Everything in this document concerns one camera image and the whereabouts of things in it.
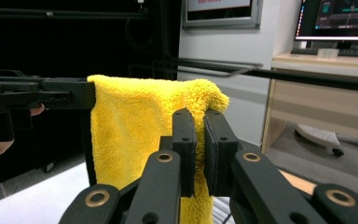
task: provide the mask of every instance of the computer screen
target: computer screen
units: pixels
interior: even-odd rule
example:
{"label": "computer screen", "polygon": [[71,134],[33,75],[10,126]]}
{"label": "computer screen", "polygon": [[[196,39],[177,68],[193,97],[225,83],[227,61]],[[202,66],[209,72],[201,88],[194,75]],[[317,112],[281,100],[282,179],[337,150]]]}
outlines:
{"label": "computer screen", "polygon": [[302,0],[295,40],[358,42],[358,0]]}

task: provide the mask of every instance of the yellow towel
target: yellow towel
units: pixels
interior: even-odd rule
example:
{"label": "yellow towel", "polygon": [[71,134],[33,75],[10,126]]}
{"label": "yellow towel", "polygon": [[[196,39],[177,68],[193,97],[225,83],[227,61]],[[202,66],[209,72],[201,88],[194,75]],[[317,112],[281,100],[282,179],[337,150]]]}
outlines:
{"label": "yellow towel", "polygon": [[169,81],[93,75],[96,104],[91,138],[97,183],[122,189],[139,178],[161,136],[172,135],[172,113],[187,108],[194,117],[196,197],[182,198],[181,223],[212,223],[213,199],[203,175],[204,123],[208,108],[223,112],[228,97],[206,79]]}

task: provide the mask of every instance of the white wall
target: white wall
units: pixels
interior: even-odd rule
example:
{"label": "white wall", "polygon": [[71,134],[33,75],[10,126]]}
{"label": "white wall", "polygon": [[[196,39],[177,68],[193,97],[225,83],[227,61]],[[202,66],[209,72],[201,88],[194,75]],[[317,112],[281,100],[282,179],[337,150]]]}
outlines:
{"label": "white wall", "polygon": [[[301,0],[264,0],[259,30],[182,29],[179,57],[262,63],[270,69],[273,56],[290,50]],[[196,75],[180,74],[179,80]],[[260,146],[269,80],[259,77],[203,77],[215,82],[230,97],[225,116],[243,141]]]}

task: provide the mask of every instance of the picture frame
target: picture frame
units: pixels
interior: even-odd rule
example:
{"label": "picture frame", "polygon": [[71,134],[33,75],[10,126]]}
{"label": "picture frame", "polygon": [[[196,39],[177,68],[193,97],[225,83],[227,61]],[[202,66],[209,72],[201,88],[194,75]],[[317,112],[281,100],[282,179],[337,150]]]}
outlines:
{"label": "picture frame", "polygon": [[184,29],[259,29],[263,0],[183,0]]}

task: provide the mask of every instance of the wooden desk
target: wooden desk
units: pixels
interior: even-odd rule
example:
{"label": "wooden desk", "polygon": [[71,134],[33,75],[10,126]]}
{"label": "wooden desk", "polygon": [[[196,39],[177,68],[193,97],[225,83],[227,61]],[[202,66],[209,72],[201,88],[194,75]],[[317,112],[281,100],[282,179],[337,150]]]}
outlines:
{"label": "wooden desk", "polygon": [[[326,60],[311,55],[284,53],[273,59],[271,67],[277,71],[358,78],[358,58],[352,57]],[[263,153],[279,137],[286,121],[358,138],[358,91],[272,79]]]}

